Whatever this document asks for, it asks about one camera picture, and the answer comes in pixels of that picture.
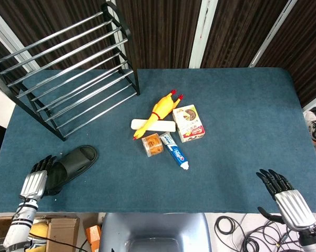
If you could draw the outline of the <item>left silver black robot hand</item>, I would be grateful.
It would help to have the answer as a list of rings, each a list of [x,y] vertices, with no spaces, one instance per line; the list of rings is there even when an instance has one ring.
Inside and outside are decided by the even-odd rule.
[[[56,158],[49,155],[33,165],[19,194],[21,199],[39,201],[44,196],[53,196],[62,190],[61,185],[55,184],[55,177],[49,176]]]

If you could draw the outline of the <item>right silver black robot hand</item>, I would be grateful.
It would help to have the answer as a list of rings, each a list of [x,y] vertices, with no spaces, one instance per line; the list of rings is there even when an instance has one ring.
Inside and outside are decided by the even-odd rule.
[[[271,169],[260,169],[256,175],[262,180],[280,212],[280,215],[272,215],[259,206],[258,211],[263,217],[272,222],[285,224],[296,232],[313,228],[316,218],[302,194],[294,189],[289,180]]]

